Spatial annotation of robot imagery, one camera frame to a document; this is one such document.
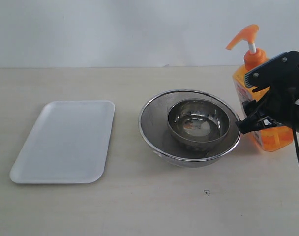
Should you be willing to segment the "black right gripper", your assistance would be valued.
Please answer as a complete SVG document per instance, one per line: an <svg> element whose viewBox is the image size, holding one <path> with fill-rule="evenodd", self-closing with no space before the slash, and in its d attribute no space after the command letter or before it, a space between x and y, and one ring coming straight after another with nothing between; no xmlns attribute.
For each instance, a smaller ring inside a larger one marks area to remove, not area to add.
<svg viewBox="0 0 299 236"><path fill-rule="evenodd" d="M299 72L276 81L258 101L243 103L246 118L236 121L242 134L286 126L299 133Z"/></svg>

